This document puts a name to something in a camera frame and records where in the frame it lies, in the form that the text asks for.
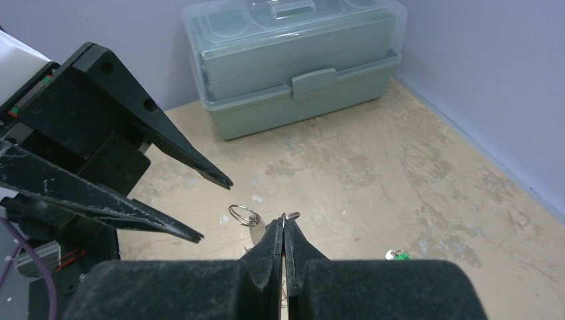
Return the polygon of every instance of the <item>plastic storage box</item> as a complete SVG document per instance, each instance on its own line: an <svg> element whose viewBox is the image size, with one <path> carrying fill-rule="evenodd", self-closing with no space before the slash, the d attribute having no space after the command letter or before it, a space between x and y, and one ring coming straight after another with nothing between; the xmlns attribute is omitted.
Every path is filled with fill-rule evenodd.
<svg viewBox="0 0 565 320"><path fill-rule="evenodd" d="M396 0L197 2L183 18L204 107L224 139L380 97L406 25Z"/></svg>

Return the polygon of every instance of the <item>lavender wall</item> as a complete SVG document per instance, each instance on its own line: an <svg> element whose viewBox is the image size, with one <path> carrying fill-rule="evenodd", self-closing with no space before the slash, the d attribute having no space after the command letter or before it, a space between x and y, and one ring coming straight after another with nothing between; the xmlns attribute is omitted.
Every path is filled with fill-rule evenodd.
<svg viewBox="0 0 565 320"><path fill-rule="evenodd" d="M189 2L5 0L0 25L60 63L84 42L108 47L153 99L170 109L198 99L181 20Z"/></svg>
<svg viewBox="0 0 565 320"><path fill-rule="evenodd" d="M565 1L400 2L397 75L565 217Z"/></svg>

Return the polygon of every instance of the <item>stained floor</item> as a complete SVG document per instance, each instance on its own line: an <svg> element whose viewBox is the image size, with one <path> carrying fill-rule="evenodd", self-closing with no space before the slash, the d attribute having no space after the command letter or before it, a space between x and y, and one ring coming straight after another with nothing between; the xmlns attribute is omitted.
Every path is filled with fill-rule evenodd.
<svg viewBox="0 0 565 320"><path fill-rule="evenodd" d="M206 239L120 232L123 259L238 259L253 244L229 205L266 221L300 211L300 228L331 259L389 249L447 259L491 319L565 317L565 226L397 82L376 101L234 141L221 140L199 103L168 115L235 186L151 147L131 196Z"/></svg>

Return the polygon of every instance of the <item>small green object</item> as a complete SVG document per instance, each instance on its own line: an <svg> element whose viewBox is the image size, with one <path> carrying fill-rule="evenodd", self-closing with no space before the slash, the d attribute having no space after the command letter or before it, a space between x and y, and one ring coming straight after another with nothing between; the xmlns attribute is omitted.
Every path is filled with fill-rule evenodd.
<svg viewBox="0 0 565 320"><path fill-rule="evenodd" d="M10 112L12 112L14 115L17 115L19 112L19 108L18 107L12 107L12 109L10 109Z"/></svg>
<svg viewBox="0 0 565 320"><path fill-rule="evenodd" d="M394 257L394 260L410 260L410 256L408 253L399 253L396 257Z"/></svg>

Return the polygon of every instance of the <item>purple cable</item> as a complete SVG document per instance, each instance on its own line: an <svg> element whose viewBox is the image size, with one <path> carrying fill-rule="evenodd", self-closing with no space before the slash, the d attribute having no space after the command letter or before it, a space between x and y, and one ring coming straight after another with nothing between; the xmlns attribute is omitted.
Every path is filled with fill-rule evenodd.
<svg viewBox="0 0 565 320"><path fill-rule="evenodd" d="M10 255L10 257L12 257L12 260L6 262L6 268L4 268L4 271L2 271L2 275L0 275L0 289L2 289L2 284L4 283L4 280L6 280L6 276L8 276L8 273L10 272L10 267L12 266L14 259L16 259L16 255L20 249L21 246L17 245L16 248L14 248L14 251L12 251L12 254Z"/></svg>
<svg viewBox="0 0 565 320"><path fill-rule="evenodd" d="M56 320L57 318L57 292L55 290L55 283L53 282L53 278L51 277L51 272L49 268L45 265L43 260L37 255L35 250L29 245L29 243L25 240L25 238L14 228L14 226L8 221L6 218L0 218L0 222L6 227L8 232L12 234L16 240L18 240L19 244L25 249L25 252L31 257L37 269L39 270L40 274L43 276L43 280L45 280L45 286L47 287L47 293L49 294L49 317L48 320Z"/></svg>

